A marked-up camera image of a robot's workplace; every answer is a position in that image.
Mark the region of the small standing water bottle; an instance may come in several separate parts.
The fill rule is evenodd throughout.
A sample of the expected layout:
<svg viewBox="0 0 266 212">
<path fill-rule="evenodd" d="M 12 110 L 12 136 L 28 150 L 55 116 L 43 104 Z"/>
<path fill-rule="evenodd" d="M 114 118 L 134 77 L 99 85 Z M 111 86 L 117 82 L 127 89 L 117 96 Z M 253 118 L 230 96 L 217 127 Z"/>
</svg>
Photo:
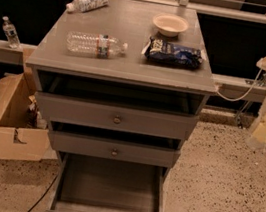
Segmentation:
<svg viewBox="0 0 266 212">
<path fill-rule="evenodd" d="M 13 23 L 11 23 L 10 19 L 8 16 L 3 17 L 3 31 L 4 34 L 6 35 L 6 38 L 8 40 L 8 45 L 10 48 L 16 49 L 18 47 L 20 47 L 20 40 L 19 37 L 17 35 L 17 31 L 16 28 L 14 26 Z"/>
</svg>

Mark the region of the white paper bowl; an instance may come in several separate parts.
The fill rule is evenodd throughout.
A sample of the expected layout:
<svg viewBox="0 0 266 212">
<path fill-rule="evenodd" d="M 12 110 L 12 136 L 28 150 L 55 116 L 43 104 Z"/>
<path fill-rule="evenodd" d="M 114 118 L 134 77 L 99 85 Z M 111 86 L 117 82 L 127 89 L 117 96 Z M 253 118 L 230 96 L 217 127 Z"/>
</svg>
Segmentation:
<svg viewBox="0 0 266 212">
<path fill-rule="evenodd" d="M 157 14 L 152 22 L 161 35 L 172 38 L 189 28 L 186 19 L 174 14 Z"/>
</svg>

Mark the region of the grey open bottom drawer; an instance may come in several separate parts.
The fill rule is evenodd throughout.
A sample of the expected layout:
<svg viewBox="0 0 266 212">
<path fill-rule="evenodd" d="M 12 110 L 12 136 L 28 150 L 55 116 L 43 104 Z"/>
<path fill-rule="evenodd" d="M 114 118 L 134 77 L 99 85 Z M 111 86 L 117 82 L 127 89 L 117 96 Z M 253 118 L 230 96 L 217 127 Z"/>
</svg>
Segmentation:
<svg viewBox="0 0 266 212">
<path fill-rule="evenodd" d="M 160 167 L 67 154 L 44 212 L 163 212 Z"/>
</svg>

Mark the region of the open cardboard box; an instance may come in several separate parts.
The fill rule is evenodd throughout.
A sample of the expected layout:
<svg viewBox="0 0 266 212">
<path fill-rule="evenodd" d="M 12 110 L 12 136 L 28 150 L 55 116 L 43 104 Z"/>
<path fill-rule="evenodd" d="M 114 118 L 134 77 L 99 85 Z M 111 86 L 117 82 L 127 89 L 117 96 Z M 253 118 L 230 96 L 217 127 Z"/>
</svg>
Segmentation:
<svg viewBox="0 0 266 212">
<path fill-rule="evenodd" d="M 21 74 L 0 80 L 0 159 L 34 162 L 57 159 L 45 121 L 37 120 L 36 86 L 32 69 L 26 66 L 32 52 L 32 49 L 23 49 Z"/>
</svg>

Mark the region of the metal stand pole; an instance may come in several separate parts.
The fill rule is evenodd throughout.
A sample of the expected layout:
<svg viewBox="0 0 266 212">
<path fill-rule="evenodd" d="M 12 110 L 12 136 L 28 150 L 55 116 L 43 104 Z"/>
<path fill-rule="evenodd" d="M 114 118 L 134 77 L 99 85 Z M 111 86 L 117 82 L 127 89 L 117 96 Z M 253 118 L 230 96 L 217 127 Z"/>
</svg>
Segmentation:
<svg viewBox="0 0 266 212">
<path fill-rule="evenodd" d="M 255 81 L 252 83 L 252 89 L 250 89 L 249 94 L 246 95 L 247 99 L 243 102 L 240 109 L 235 114 L 235 122 L 238 128 L 243 127 L 243 121 L 241 120 L 243 114 L 248 111 L 251 105 L 254 103 L 255 98 L 253 98 L 253 88 L 255 87 L 263 87 L 266 84 L 266 70 L 260 70 L 259 75 L 255 78 Z"/>
</svg>

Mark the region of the blue chip bag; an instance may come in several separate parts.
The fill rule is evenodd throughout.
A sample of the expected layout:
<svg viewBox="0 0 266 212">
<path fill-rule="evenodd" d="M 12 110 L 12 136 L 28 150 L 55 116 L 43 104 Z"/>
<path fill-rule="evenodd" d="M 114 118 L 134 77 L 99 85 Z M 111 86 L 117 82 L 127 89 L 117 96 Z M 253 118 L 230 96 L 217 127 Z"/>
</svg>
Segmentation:
<svg viewBox="0 0 266 212">
<path fill-rule="evenodd" d="M 185 47 L 160 38 L 150 37 L 142 50 L 142 54 L 158 63 L 188 67 L 196 69 L 203 62 L 201 50 Z"/>
</svg>

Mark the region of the grey wooden drawer cabinet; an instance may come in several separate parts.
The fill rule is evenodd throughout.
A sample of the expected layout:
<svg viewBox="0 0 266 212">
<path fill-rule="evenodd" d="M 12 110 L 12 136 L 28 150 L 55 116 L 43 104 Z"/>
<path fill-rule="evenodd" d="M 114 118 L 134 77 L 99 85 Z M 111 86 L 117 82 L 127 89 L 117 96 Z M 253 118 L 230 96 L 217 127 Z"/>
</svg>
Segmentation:
<svg viewBox="0 0 266 212">
<path fill-rule="evenodd" d="M 139 1 L 110 0 L 104 8 L 87 13 L 63 13 L 27 60 L 32 68 L 37 92 L 94 101 L 166 114 L 196 116 L 215 92 L 210 65 L 197 69 L 171 67 L 146 59 L 142 49 L 150 37 L 159 35 L 152 20 L 157 14 L 185 18 L 189 29 L 176 42 L 204 48 L 198 17 L 193 9 Z M 128 44 L 126 53 L 98 59 L 70 53 L 66 37 L 70 31 L 106 34 Z M 122 132 L 45 119 L 49 131 L 67 132 L 139 145 L 151 145 L 179 151 L 187 140 L 164 138 L 134 132 Z M 56 151 L 60 169 L 67 154 L 107 160 L 108 158 Z"/>
</svg>

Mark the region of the white milk carton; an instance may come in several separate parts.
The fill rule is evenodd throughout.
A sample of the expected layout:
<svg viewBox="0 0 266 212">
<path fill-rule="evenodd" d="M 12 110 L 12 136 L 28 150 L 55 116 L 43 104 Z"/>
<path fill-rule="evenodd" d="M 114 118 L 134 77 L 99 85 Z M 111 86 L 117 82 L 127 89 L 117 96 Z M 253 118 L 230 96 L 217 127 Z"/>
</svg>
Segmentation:
<svg viewBox="0 0 266 212">
<path fill-rule="evenodd" d="M 109 0 L 73 0 L 66 5 L 66 10 L 71 13 L 85 13 L 93 9 L 104 7 L 108 4 Z"/>
</svg>

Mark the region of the grey middle drawer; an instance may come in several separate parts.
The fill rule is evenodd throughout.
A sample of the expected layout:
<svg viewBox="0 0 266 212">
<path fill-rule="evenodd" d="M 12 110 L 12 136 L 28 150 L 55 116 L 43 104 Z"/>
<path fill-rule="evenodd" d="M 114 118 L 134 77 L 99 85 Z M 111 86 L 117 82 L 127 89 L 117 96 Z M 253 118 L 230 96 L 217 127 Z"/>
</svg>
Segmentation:
<svg viewBox="0 0 266 212">
<path fill-rule="evenodd" d="M 73 133 L 48 132 L 51 147 L 65 153 L 77 153 L 119 161 L 137 162 L 171 168 L 180 155 L 169 148 L 139 145 Z"/>
</svg>

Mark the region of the clear plastic water bottle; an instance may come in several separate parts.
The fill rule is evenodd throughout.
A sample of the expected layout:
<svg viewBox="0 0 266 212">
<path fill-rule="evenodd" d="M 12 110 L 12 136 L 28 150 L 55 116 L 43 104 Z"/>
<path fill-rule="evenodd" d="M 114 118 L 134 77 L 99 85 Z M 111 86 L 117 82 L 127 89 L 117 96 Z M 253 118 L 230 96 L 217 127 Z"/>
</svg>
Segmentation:
<svg viewBox="0 0 266 212">
<path fill-rule="evenodd" d="M 108 59 L 126 53 L 127 43 L 106 34 L 70 31 L 66 37 L 70 53 L 97 59 Z"/>
</svg>

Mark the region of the grey top drawer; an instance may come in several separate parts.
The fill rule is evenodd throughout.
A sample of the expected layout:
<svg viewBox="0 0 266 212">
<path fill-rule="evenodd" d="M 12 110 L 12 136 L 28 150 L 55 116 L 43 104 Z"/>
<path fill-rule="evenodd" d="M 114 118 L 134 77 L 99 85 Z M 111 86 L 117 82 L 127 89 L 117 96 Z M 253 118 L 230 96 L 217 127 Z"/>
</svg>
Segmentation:
<svg viewBox="0 0 266 212">
<path fill-rule="evenodd" d="M 196 116 L 166 114 L 46 92 L 38 92 L 35 97 L 44 119 L 86 127 L 186 140 L 198 121 Z"/>
</svg>

